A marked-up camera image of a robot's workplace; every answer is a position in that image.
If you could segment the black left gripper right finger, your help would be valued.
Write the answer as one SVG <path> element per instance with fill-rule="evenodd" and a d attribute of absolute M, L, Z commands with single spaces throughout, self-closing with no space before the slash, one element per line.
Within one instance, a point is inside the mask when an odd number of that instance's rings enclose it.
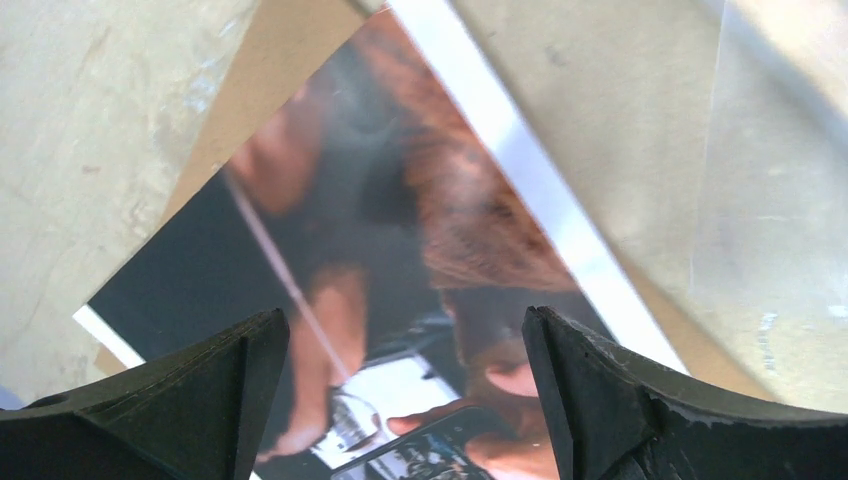
<path fill-rule="evenodd" d="M 710 385 L 531 307 L 529 364 L 564 479 L 843 479 L 847 418 Z"/>

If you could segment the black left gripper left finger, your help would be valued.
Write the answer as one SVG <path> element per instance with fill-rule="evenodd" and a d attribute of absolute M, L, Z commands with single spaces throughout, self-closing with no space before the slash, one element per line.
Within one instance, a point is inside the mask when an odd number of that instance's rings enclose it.
<path fill-rule="evenodd" d="M 1 414 L 5 479 L 247 479 L 289 328 L 256 314 L 188 348 Z"/>

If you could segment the clear acrylic frame sheet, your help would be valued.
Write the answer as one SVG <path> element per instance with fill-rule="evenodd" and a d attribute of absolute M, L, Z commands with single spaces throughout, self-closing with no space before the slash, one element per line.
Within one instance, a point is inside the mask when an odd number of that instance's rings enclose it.
<path fill-rule="evenodd" d="M 847 408 L 847 5 L 718 1 L 691 292 L 779 399 Z"/>

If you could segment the glossy printed photo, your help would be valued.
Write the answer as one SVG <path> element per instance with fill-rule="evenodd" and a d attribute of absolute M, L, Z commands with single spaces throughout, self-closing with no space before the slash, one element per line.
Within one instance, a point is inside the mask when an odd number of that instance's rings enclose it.
<path fill-rule="evenodd" d="M 683 363 L 445 1 L 389 1 L 82 307 L 134 366 L 280 308 L 259 479 L 489 479 L 525 310 Z"/>

